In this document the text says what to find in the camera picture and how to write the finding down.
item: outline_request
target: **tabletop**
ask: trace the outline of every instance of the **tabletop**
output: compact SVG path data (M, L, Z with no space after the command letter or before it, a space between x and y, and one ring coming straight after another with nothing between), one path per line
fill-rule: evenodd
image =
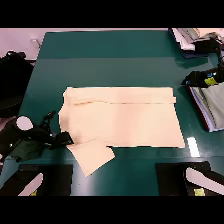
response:
M72 163L72 195L158 195L156 162L209 161L224 174L224 132L204 130L200 116L181 81L192 70L213 68L214 56L184 59L167 31L95 31L47 33L32 73L20 115L35 123L52 110L59 112L70 87L172 87L186 147L113 148L115 159L85 177L67 148L45 150L26 163ZM52 131L60 131L58 116ZM187 139L194 137L200 158L193 158ZM5 162L0 187L17 169Z

